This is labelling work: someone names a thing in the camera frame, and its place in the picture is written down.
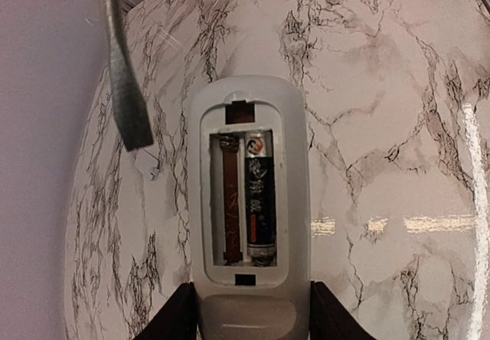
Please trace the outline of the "white remote control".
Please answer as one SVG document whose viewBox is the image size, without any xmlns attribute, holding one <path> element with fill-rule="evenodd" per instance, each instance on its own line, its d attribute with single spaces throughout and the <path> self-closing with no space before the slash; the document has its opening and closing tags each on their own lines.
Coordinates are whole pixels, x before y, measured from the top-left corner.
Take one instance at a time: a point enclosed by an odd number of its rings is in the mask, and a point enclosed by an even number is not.
<svg viewBox="0 0 490 340">
<path fill-rule="evenodd" d="M 271 76 L 207 85 L 189 114 L 188 212 L 205 339 L 306 339 L 310 197 L 304 99 Z"/>
</svg>

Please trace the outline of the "yellow screwdriver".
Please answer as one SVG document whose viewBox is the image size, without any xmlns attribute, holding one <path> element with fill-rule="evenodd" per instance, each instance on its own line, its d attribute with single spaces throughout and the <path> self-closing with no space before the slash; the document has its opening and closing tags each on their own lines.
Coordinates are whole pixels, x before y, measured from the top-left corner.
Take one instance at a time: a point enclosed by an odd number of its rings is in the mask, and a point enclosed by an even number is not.
<svg viewBox="0 0 490 340">
<path fill-rule="evenodd" d="M 132 68 L 120 0 L 100 0 L 109 51 L 109 78 L 116 127 L 126 150 L 154 143 L 149 113 Z"/>
</svg>

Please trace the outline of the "black AAA battery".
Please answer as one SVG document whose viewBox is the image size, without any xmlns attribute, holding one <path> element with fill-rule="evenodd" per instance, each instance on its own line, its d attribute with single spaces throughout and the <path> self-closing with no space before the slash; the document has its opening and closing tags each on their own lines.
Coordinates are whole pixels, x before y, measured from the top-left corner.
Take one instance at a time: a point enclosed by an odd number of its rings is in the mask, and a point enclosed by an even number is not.
<svg viewBox="0 0 490 340">
<path fill-rule="evenodd" d="M 273 133 L 245 133 L 247 254 L 254 266 L 271 266 L 276 256 L 276 190 Z"/>
</svg>

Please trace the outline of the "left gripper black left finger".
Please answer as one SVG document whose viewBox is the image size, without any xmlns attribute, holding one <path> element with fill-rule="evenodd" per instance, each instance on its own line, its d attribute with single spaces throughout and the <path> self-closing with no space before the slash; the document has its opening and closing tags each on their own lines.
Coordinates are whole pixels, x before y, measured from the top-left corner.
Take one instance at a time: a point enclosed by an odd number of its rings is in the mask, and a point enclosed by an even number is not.
<svg viewBox="0 0 490 340">
<path fill-rule="evenodd" d="M 182 283 L 134 340 L 195 340 L 196 292 Z"/>
</svg>

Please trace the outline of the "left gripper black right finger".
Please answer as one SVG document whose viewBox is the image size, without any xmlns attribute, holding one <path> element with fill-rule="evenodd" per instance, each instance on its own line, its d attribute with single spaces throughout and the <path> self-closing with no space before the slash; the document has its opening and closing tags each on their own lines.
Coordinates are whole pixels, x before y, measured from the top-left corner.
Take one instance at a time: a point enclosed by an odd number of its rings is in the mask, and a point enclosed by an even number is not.
<svg viewBox="0 0 490 340">
<path fill-rule="evenodd" d="M 368 333 L 323 282 L 311 282 L 310 339 L 367 339 Z"/>
</svg>

